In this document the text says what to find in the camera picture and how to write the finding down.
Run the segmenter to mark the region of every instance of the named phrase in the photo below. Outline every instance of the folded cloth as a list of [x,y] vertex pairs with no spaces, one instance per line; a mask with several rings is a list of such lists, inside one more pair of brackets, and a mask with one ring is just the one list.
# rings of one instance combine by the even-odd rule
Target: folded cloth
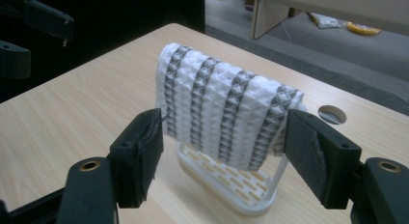
[[283,153],[288,109],[301,91],[188,46],[165,46],[156,72],[156,107],[164,133],[242,170],[257,171],[269,150]]

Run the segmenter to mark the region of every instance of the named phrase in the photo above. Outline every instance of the gray stripe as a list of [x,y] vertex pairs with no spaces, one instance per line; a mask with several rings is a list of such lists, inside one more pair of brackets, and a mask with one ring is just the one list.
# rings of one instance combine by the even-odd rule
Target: gray stripe
[[284,85],[277,89],[276,96],[271,99],[270,107],[268,108],[267,114],[256,138],[252,159],[248,167],[249,170],[258,170],[267,158],[268,146],[274,135],[279,131],[282,121],[286,117],[286,112],[291,100],[294,98],[296,92],[296,90]]
[[166,124],[168,126],[168,134],[172,137],[177,137],[176,127],[176,107],[175,107],[175,79],[177,78],[177,70],[180,62],[191,48],[187,46],[180,46],[172,55],[171,61],[166,70],[165,75],[165,101],[167,103],[166,115],[168,119]]
[[192,88],[192,101],[190,106],[190,112],[192,116],[192,122],[190,127],[190,142],[193,147],[198,150],[202,149],[202,104],[203,96],[205,94],[205,87],[213,73],[214,67],[220,61],[214,58],[207,58],[201,65],[201,68],[196,73],[195,81]]
[[222,124],[220,125],[221,137],[219,145],[219,159],[222,162],[229,163],[232,150],[232,129],[234,127],[236,115],[240,102],[243,100],[244,92],[250,80],[255,77],[248,71],[239,72],[232,80],[232,87],[229,90],[223,109]]

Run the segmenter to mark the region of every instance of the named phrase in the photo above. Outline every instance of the wooden table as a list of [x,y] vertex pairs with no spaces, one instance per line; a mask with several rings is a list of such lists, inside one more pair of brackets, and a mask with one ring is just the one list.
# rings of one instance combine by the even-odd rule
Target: wooden table
[[[130,121],[154,107],[157,58],[170,42],[304,91],[314,115],[337,106],[347,120],[334,128],[363,148],[363,161],[381,156],[409,165],[409,117],[172,24],[0,104],[0,199],[8,210],[63,187],[72,164],[106,156]],[[175,146],[165,137],[148,201],[120,210],[122,223],[349,223],[350,210],[324,209],[292,166],[269,212],[240,215],[182,171]],[[274,172],[278,162],[267,158],[263,170]]]

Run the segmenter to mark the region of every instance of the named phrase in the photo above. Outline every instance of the desk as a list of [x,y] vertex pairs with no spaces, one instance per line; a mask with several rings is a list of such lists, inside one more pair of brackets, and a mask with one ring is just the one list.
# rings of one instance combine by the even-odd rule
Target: desk
[[[8,210],[63,187],[72,164],[106,156],[130,121],[154,107],[157,58],[170,42],[304,91],[314,115],[322,105],[337,106],[347,121],[334,128],[363,148],[362,160],[381,156],[409,165],[409,117],[171,24],[0,104],[0,199]],[[175,146],[165,137],[148,200],[120,210],[122,223],[349,223],[350,210],[324,209],[290,165],[269,212],[237,214],[182,171]],[[272,174],[278,162],[268,157],[263,170]]]

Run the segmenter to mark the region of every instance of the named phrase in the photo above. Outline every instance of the towel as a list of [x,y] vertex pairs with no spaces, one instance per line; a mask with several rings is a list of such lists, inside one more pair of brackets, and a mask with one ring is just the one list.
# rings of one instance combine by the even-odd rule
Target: towel
[[178,43],[159,56],[164,133],[237,169],[257,171],[269,153],[283,153],[286,112],[305,110],[303,95]]

